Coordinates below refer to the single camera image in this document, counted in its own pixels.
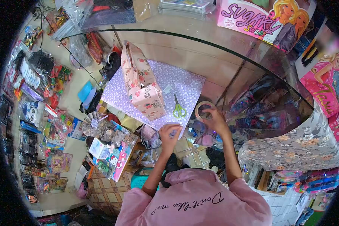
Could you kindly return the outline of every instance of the green stool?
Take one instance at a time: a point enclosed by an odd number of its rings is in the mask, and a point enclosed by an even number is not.
[[[149,177],[149,175],[144,175],[144,174],[140,174],[143,170],[152,170],[153,167],[150,168],[142,168],[137,170],[134,175],[132,176],[131,179],[131,188],[142,188],[143,185],[145,184],[147,178]]]

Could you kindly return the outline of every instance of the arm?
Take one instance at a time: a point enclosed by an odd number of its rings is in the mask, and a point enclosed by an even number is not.
[[[318,71],[315,75],[314,78],[320,83],[323,84],[324,81],[321,79],[321,76],[324,75],[326,72],[331,70],[331,65],[328,64],[327,66],[323,67],[320,71]]]
[[[172,133],[173,130],[177,130],[176,135],[173,138],[170,138],[170,133]],[[173,149],[175,148],[181,130],[182,126],[180,126],[180,124],[167,124],[159,129],[159,134],[162,141],[162,152],[158,156],[156,165],[142,187],[142,190],[151,197],[153,197],[157,191],[157,187],[159,181],[161,180],[164,168],[173,152]]]
[[[216,131],[222,138],[223,141],[223,153],[225,155],[226,175],[228,185],[236,180],[242,178],[242,172],[235,155],[234,143],[232,141],[232,134],[228,128],[225,120],[223,119],[220,112],[217,109],[205,109],[203,112],[209,112],[212,115],[211,120],[203,120],[203,122]]]

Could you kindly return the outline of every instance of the scissors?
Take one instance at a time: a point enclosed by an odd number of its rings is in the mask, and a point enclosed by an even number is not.
[[[184,118],[187,115],[187,111],[178,103],[176,94],[175,94],[175,101],[176,101],[176,106],[173,111],[173,116],[177,119],[179,119],[180,117]]]

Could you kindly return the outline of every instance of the pink hoodie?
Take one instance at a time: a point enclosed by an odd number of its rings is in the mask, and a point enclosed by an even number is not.
[[[227,190],[211,170],[181,169],[167,174],[172,186],[152,198],[139,188],[124,194],[116,226],[131,225],[271,225],[264,198],[242,178]]]

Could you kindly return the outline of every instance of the hand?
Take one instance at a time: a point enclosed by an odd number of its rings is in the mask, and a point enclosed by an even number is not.
[[[173,130],[176,130],[177,132],[174,137],[170,137],[170,133],[172,133]],[[159,135],[161,136],[162,141],[162,152],[165,152],[169,156],[172,154],[181,130],[182,126],[180,124],[167,124],[159,129]]]
[[[230,129],[223,118],[223,115],[217,110],[217,108],[208,108],[204,109],[203,112],[208,112],[212,115],[212,119],[204,119],[203,123],[206,124],[210,129],[214,130],[221,137],[225,136],[226,134],[231,134]]]

